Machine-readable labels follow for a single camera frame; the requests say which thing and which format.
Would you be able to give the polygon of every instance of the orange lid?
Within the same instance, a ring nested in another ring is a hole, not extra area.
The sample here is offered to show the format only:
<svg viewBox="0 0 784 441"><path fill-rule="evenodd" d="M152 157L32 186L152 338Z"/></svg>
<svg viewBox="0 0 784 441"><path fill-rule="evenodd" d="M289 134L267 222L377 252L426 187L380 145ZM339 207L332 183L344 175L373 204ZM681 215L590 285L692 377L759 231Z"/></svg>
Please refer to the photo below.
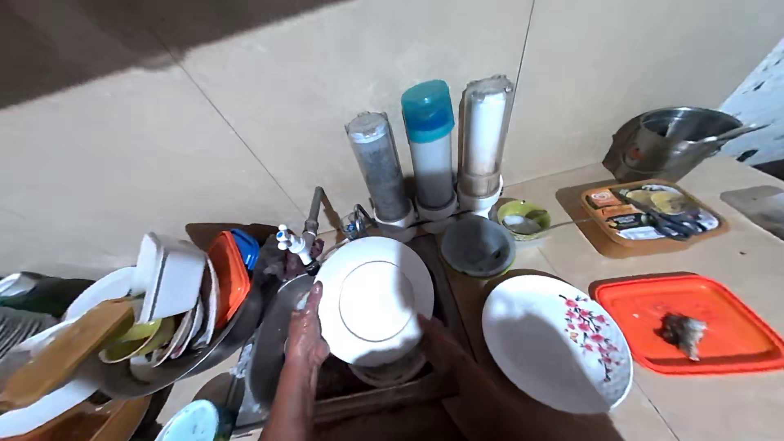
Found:
<svg viewBox="0 0 784 441"><path fill-rule="evenodd" d="M592 293L618 323L632 357L661 374L729 374L781 369L784 341L720 283L701 275L610 282ZM665 342L658 331L666 313L707 324L698 362Z"/></svg>
<svg viewBox="0 0 784 441"><path fill-rule="evenodd" d="M216 328L226 326L250 291L245 262L230 231L221 231L207 252L218 275L218 316Z"/></svg>

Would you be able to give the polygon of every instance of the scissors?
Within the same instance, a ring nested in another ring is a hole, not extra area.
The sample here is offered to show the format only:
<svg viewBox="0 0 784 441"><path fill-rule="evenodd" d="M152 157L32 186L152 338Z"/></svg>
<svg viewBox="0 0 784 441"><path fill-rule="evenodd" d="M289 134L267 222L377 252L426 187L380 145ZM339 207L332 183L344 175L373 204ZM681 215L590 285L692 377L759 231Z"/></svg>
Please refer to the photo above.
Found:
<svg viewBox="0 0 784 441"><path fill-rule="evenodd" d="M698 222L699 208L688 210L679 214L664 214L644 203L627 198L620 193L616 194L622 201L630 204L648 216L648 223L659 234L680 242L691 239L692 236L702 234L707 228Z"/></svg>

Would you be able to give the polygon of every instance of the stainless steel pot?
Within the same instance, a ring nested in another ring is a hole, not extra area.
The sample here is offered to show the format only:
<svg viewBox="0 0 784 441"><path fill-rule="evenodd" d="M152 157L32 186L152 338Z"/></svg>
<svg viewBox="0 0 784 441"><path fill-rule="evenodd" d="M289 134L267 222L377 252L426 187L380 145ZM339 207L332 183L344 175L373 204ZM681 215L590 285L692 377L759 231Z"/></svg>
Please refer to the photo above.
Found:
<svg viewBox="0 0 784 441"><path fill-rule="evenodd" d="M602 163L620 182L654 177L674 182L727 141L756 129L737 130L742 126L737 118L713 109L649 111L621 126Z"/></svg>

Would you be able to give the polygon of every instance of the tile grout line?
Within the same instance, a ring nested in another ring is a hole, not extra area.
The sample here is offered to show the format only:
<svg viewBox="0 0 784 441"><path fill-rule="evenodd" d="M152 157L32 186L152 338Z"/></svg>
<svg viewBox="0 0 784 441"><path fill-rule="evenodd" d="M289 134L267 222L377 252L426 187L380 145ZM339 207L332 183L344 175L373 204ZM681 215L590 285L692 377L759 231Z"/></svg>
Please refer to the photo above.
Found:
<svg viewBox="0 0 784 441"><path fill-rule="evenodd" d="M677 441L681 441L681 438L679 438L679 437L678 437L678 435L677 435L677 434L675 433L675 431L673 430L673 428L672 428L672 427L670 427L670 423L668 423L668 422L667 422L667 419L665 419L665 418L664 418L664 415L662 415L662 413L661 413L661 412L659 412L659 408L658 408L658 407L656 407L656 405L653 403L653 401L651 400L651 397L649 397L649 396L648 396L648 394L647 394L647 393L645 393L645 389L643 389L643 388L642 388L642 385L641 385L639 382L637 382L637 381L634 381L634 384L636 384L636 385L637 385L637 387L638 387L638 388L640 388L640 392L642 392L642 395L643 395L643 396L645 397L645 399L646 399L646 400L647 400L647 401L648 401L648 402L651 404L651 406L653 407L653 410L655 410L655 411L656 411L656 413L659 415L659 418L662 418L662 421L664 422L664 425L667 427L667 430L669 430L669 431L670 431L670 434L672 434L672 436L673 436L673 437L674 437L674 438L675 438Z"/></svg>
<svg viewBox="0 0 784 441"><path fill-rule="evenodd" d="M523 50L520 54L520 63L517 66L517 77L514 79L514 94L517 95L517 86L520 83L520 73L523 71L523 57L525 57L525 48L528 47L528 33L531 31L531 22L534 18L534 5L536 0L531 0L531 9L528 11L528 24L525 26L525 37L523 38Z"/></svg>
<svg viewBox="0 0 784 441"><path fill-rule="evenodd" d="M545 262L547 262L547 264L550 266L550 268L552 268L552 269L553 269L553 271L555 272L555 276L557 276L557 277L561 277L561 275L559 275L559 274L558 274L558 271L557 271L557 270L555 269L555 267L553 266L552 262L550 262L550 260L549 260L549 259L547 259L547 255L546 255L546 254L545 254L545 253L542 251L542 249L541 249L541 248L539 248L538 246L536 247L536 249L539 251L539 254L541 254L541 255L542 255L542 257L544 258ZM656 414L657 414L657 415L659 415L659 418L661 418L661 419L662 419L662 422L663 422L663 423L664 423L664 425L667 427L667 430L669 430L669 431L670 431L670 434L671 434L671 435L672 435L672 436L675 438L675 440L676 440L676 441L681 441L681 438L679 438L679 437L678 437L678 435L677 435L677 434L675 433L675 431L673 430L673 428L672 428L672 427L670 427L670 423L668 423L668 422L667 422L667 419L665 419L665 418L664 418L664 415L662 415L662 413L659 411L659 408L658 408L658 407L656 407L656 405L653 403L653 401L651 401L651 398L650 398L650 397L648 397L648 394L647 394L647 393L645 393L645 390L642 388L642 386L640 385L640 383L638 383L638 382L634 381L634 384L636 384L636 385L637 385L637 387L638 387L638 388L640 388L640 392L642 392L642 395L643 395L643 396L645 397L645 399L646 399L646 400L647 400L647 401L648 401L648 402L651 404L651 407L653 407L653 410L655 410L655 411L656 411Z"/></svg>
<svg viewBox="0 0 784 441"><path fill-rule="evenodd" d="M169 47L168 47L168 46L167 46L167 45L166 45L166 44L163 42L163 40L162 40L162 39L161 39L161 38L158 36L158 34L157 34L157 33L155 33L155 38L158 40L158 43L159 43L159 44L160 44L160 45L163 47L163 49L165 49L165 50L166 50L166 52L168 52L168 53L169 53L169 56L170 56L170 57L172 58L172 60L174 60L174 62L177 64L177 67L179 67L179 68L180 68L180 69L181 69L181 70L182 70L182 71L185 73L185 75L188 77L188 79L191 81L191 83L193 83L193 85L196 87L196 89L199 91L199 93L201 93L201 95L202 95L202 96L205 98L205 100L207 100L207 102L209 103L209 105L210 105L210 106L212 106L212 108L213 108L213 109L215 109L215 112L216 112L216 113L217 113L217 114L218 114L218 115L221 117L221 119L223 120L223 122L225 122L225 123L226 123L226 125L227 125L227 126L229 126L229 129L231 129L231 132L232 132L232 133L233 133L233 134L234 134L234 135L237 137L237 139L239 139L239 140L240 140L240 142L242 142L242 145L244 145L244 146L245 146L245 148L248 150L248 152L249 152L249 153L250 153L250 154L253 156L253 158L254 158L254 159L255 159L255 160L256 160L256 161L259 163L259 165L261 166L261 168L263 168L263 169L264 169L264 171L265 171L265 172L267 172L267 174L268 174L268 175L270 175L270 178L272 179L272 181L275 183L275 185L277 185L277 186L278 186L278 188L280 188L280 189L281 189L281 191L283 192L283 194L284 194L284 195L286 195L286 198L288 198L288 199L289 199L289 202L291 202L291 204L292 204L292 205L294 206L294 208L295 208L295 209L296 209L296 210L299 212L299 214L300 214L301 216L305 217L305 216L306 216L306 215L305 215L305 212L303 212L303 211L302 211L302 210L301 210L301 209L300 209L300 208L299 208L299 207L296 205L296 203L294 203L294 199L292 199L292 197L291 197L291 196L288 194L288 192L286 192L286 190L285 190L285 189L283 188L283 186L282 186L282 185L281 185L281 184L278 182L278 180L277 180L277 179L275 179L275 176L272 174L272 172L270 172L270 170L267 168L267 166L265 166L265 165L264 165L264 163L263 163L263 162L261 162L261 159L260 159L260 158L259 158L259 157L256 155L256 153L255 153L255 152L254 152L254 151L253 151L253 150L250 148L250 146L248 145L248 143L247 143L247 142L245 142L245 139L243 139L243 138L242 138L242 136L240 136L240 134L237 132L237 130L234 128L234 126L232 126L232 125L231 125L231 123L229 122L229 120L228 120L228 119L226 119L226 116L223 114L223 112L221 112L221 111L220 111L220 109L218 108L218 106L216 106L216 105L215 105L215 103L213 103L213 102L212 102L212 100L209 98L209 96L207 96L207 93L206 93L206 92L205 92L205 91L204 91L204 90L201 88L201 86L200 86L200 85L199 85L199 84L196 82L196 80L194 80L193 76L191 76L191 73L190 73L190 72L189 72L189 71L188 71L188 70L187 70L187 69L186 69L186 68L183 66L183 64L182 64L182 63L180 63L180 60L179 60L179 59L178 59L176 56L174 56L174 54L172 53L172 51L171 51L171 50L169 49Z"/></svg>

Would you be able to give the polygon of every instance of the human arm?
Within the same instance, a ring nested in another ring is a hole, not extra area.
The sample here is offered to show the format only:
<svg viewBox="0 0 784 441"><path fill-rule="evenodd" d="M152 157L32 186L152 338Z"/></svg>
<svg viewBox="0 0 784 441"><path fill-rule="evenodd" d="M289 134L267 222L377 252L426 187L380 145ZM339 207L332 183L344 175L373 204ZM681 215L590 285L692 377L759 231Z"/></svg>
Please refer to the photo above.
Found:
<svg viewBox="0 0 784 441"><path fill-rule="evenodd" d="M329 356L329 346L321 338L318 302L321 282L310 289L305 307L292 313L286 360L278 380L278 390L263 441L306 441L313 431L313 406L321 364Z"/></svg>

